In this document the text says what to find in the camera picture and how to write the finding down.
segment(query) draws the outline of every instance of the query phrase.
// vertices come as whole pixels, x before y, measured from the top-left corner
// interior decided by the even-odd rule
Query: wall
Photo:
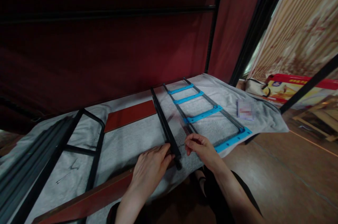
[[[221,0],[209,73],[225,82],[256,1]],[[1,14],[13,14],[201,6],[214,0],[0,0],[0,4]],[[48,118],[201,74],[211,20],[212,13],[194,13],[0,25],[1,95]]]
[[[221,0],[209,74],[229,83],[257,0]]]

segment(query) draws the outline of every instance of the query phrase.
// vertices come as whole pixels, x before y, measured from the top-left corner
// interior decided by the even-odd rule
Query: floral curtain
[[[248,78],[312,77],[338,53],[338,0],[280,0]],[[338,79],[338,71],[329,78]]]

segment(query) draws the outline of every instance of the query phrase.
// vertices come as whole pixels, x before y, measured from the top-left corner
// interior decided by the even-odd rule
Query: red wooden board
[[[113,113],[109,113],[105,133],[156,114],[154,103],[150,100]]]
[[[126,192],[134,168],[36,217],[32,224],[52,224],[87,217],[118,200]]]

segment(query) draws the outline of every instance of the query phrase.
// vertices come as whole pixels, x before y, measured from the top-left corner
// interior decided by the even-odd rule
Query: bag
[[[259,95],[262,97],[269,97],[271,91],[269,90],[269,93],[267,95],[265,95],[265,93],[263,92],[263,89],[265,89],[268,84],[264,84],[261,83],[255,79],[247,79],[244,81],[245,82],[245,91],[250,93],[250,94],[255,94],[255,95]]]

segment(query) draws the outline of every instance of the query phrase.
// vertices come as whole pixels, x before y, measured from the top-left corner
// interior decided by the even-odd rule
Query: wooden floor
[[[246,182],[269,223],[338,223],[338,144],[283,117],[288,133],[262,133],[225,163]],[[189,179],[148,208],[154,223],[215,223]]]

